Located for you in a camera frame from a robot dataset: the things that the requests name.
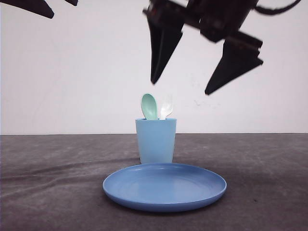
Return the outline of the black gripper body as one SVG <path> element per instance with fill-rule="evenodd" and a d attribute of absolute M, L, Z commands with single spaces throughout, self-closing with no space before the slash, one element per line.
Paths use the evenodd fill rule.
<path fill-rule="evenodd" d="M 181 35 L 187 24 L 212 42 L 230 38 L 252 42 L 254 38 L 240 27 L 256 5 L 256 0 L 190 0 L 186 6 L 172 0 L 151 0 L 142 12 L 151 36 L 165 32 Z"/>

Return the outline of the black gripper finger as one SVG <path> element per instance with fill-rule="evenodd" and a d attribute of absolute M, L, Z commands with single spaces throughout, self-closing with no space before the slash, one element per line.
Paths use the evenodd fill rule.
<path fill-rule="evenodd" d="M 77 6 L 78 0 L 65 0 L 66 2 L 70 3 L 73 6 Z"/>
<path fill-rule="evenodd" d="M 50 19 L 54 17 L 54 12 L 44 0 L 0 0 L 0 2 Z"/>
<path fill-rule="evenodd" d="M 152 51 L 151 83 L 156 84 L 182 37 L 183 22 L 158 25 L 148 19 L 148 25 Z"/>
<path fill-rule="evenodd" d="M 209 95 L 224 85 L 263 64 L 259 48 L 263 41 L 242 32 L 225 38 L 222 58 L 212 74 L 205 94 Z"/>

